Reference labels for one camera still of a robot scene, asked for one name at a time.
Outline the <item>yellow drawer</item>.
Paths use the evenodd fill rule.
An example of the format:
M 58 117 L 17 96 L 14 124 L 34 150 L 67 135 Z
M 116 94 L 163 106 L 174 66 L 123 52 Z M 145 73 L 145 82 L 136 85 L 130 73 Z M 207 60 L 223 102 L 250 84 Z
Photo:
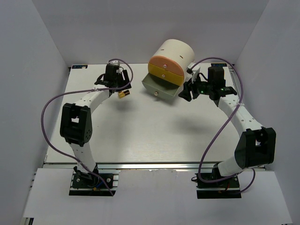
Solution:
M 167 71 L 152 64 L 148 64 L 148 72 L 177 86 L 181 86 L 184 83 L 184 76 Z

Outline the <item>gold lipstick tube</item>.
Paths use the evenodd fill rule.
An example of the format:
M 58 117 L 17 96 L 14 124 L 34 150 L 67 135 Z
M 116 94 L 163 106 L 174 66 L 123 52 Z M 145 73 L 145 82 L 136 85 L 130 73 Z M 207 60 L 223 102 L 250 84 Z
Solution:
M 118 92 L 118 97 L 124 98 L 124 97 L 128 96 L 129 94 L 130 94 L 129 90 L 123 90 L 123 91 Z

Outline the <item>grey bottom drawer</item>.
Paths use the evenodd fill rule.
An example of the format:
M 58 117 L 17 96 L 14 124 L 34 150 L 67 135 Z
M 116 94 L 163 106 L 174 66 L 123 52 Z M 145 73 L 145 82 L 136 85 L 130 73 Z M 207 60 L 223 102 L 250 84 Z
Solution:
M 182 90 L 181 86 L 150 73 L 143 78 L 142 84 L 148 94 L 168 104 L 172 104 L 176 100 L 178 92 Z

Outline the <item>orange top drawer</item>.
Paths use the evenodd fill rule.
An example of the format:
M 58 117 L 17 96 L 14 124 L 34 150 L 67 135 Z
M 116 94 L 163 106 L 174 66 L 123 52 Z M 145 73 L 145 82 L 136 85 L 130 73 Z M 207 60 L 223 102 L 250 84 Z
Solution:
M 154 66 L 172 72 L 176 75 L 184 76 L 182 67 L 176 61 L 165 56 L 152 56 L 148 63 L 148 71 L 154 70 Z

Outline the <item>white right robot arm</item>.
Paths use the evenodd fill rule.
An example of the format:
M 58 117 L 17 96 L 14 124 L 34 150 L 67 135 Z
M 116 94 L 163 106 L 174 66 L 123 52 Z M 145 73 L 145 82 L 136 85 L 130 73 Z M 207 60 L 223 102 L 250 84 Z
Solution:
M 274 162 L 276 132 L 256 121 L 240 102 L 236 90 L 226 85 L 225 72 L 222 67 L 208 68 L 208 77 L 202 81 L 200 67 L 190 64 L 187 73 L 192 77 L 183 84 L 179 97 L 190 102 L 199 95 L 207 95 L 222 110 L 238 132 L 240 139 L 229 159 L 218 163 L 213 169 L 212 183 L 224 186 L 229 176 L 245 169 L 268 165 Z

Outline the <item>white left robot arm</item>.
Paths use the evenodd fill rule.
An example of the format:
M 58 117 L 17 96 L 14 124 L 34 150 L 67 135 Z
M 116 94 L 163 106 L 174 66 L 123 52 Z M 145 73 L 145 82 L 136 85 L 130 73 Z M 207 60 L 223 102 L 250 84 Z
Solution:
M 105 73 L 97 78 L 92 91 L 75 103 L 65 103 L 62 108 L 60 136 L 79 160 L 77 170 L 84 173 L 83 182 L 88 187 L 99 182 L 99 175 L 95 173 L 97 163 L 89 144 L 93 131 L 92 114 L 113 93 L 130 88 L 127 71 L 120 66 L 119 60 L 112 60 L 107 63 Z

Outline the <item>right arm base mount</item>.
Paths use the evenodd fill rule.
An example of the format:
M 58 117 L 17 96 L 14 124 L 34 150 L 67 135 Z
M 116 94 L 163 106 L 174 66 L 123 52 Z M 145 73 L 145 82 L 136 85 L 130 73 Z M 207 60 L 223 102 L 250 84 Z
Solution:
M 232 177 L 223 181 L 205 183 L 199 179 L 196 173 L 191 178 L 196 183 L 196 193 L 198 199 L 240 199 L 240 183 L 237 177 Z

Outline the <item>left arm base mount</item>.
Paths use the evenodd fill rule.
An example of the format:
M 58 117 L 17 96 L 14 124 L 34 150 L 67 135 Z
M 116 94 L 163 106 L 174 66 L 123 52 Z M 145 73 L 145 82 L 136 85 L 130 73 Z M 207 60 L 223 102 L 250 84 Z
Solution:
M 109 196 L 116 193 L 118 186 L 119 174 L 115 172 L 99 172 L 98 169 L 93 171 L 99 177 L 88 172 L 81 172 L 77 166 L 73 168 L 72 179 L 69 188 L 70 196 Z

